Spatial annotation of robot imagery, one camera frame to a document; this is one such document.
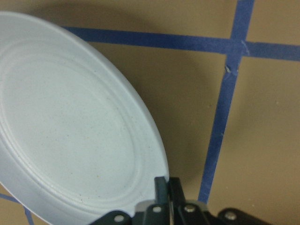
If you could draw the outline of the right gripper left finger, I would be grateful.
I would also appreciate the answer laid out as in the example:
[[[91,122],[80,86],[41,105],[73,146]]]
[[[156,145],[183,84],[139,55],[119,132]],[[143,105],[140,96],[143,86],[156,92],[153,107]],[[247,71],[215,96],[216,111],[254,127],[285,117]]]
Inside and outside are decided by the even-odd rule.
[[[168,186],[164,177],[155,177],[155,198],[145,200],[135,206],[133,225],[169,225],[170,206]]]

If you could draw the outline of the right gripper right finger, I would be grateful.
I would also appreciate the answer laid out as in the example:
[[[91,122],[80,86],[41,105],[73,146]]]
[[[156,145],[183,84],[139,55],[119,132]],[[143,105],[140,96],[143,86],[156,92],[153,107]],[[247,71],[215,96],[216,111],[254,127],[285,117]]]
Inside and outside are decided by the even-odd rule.
[[[205,215],[208,211],[205,203],[186,200],[179,178],[170,177],[168,184],[174,225],[210,225]]]

